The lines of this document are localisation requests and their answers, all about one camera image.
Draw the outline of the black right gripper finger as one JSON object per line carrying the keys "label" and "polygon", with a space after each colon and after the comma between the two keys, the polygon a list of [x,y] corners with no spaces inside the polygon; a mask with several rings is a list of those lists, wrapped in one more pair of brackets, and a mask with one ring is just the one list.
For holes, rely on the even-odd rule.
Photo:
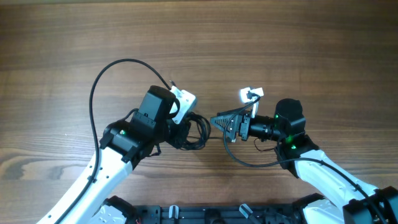
{"label": "black right gripper finger", "polygon": [[242,107],[242,108],[236,108],[236,109],[233,109],[233,110],[218,112],[217,115],[245,114],[247,112],[248,111],[247,110],[243,110],[243,107]]}
{"label": "black right gripper finger", "polygon": [[237,131],[236,117],[233,114],[212,117],[210,119],[210,123],[220,131],[226,131],[233,134]]}

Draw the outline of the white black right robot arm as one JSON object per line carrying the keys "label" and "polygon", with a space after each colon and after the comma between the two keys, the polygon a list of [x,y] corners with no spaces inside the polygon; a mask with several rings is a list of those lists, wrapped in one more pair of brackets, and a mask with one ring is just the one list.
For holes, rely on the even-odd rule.
{"label": "white black right robot arm", "polygon": [[222,131],[224,143],[236,136],[274,141],[276,164],[318,190],[293,203],[294,222],[397,223],[397,189],[379,189],[335,164],[306,134],[298,100],[280,100],[273,117],[242,107],[220,112],[210,122]]}

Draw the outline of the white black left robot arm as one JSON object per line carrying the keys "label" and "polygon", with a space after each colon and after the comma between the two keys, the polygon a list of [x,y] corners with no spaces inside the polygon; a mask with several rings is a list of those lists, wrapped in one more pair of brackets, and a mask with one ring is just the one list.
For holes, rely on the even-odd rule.
{"label": "white black left robot arm", "polygon": [[179,149],[188,136],[189,112],[197,98],[173,86],[152,86],[140,107],[109,124],[99,141],[99,151],[40,223],[128,223],[139,216],[133,207],[110,193],[154,147],[167,142]]}

